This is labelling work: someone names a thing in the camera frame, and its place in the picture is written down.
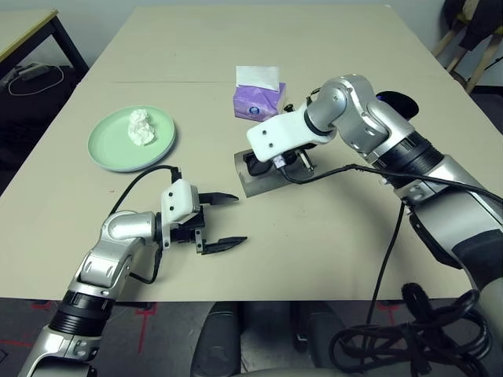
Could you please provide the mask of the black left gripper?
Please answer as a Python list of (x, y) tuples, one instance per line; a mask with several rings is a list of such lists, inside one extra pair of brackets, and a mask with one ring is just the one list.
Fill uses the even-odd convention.
[[(199, 193), (198, 199), (200, 205), (210, 206), (234, 203), (239, 200), (237, 196), (223, 192)], [(171, 242), (193, 243), (197, 254), (208, 255), (228, 251), (248, 239), (246, 236), (233, 236), (219, 239), (216, 243), (206, 243), (204, 238), (205, 226), (204, 208), (200, 206), (199, 211), (188, 221), (174, 225), (171, 228)]]

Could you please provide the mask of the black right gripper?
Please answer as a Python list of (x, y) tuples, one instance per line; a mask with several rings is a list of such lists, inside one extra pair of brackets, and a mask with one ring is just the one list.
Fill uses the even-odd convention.
[(314, 143), (301, 145), (300, 147), (290, 149), (283, 152), (281, 155), (273, 157), (271, 163), (277, 170), (284, 170), (286, 172), (313, 172), (315, 165), (311, 161), (307, 151), (315, 147), (316, 144)]

